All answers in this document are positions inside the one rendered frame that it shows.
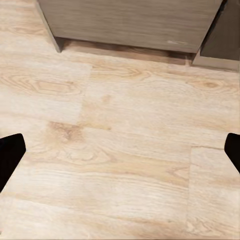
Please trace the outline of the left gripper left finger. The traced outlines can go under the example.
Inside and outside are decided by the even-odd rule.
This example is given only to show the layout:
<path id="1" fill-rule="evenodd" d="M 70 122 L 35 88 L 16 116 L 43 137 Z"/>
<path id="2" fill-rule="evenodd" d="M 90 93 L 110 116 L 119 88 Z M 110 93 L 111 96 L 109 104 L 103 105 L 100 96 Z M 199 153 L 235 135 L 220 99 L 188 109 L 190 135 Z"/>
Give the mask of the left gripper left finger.
<path id="1" fill-rule="evenodd" d="M 21 133 L 0 138 L 0 193 L 26 152 Z"/>

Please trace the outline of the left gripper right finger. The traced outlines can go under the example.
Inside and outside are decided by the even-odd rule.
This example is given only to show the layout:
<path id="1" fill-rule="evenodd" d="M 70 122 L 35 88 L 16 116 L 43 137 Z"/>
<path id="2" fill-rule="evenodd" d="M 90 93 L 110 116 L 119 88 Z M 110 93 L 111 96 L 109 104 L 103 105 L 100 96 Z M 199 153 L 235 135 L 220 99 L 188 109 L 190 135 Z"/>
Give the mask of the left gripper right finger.
<path id="1" fill-rule="evenodd" d="M 229 133 L 227 135 L 224 151 L 240 173 L 240 135 Z"/>

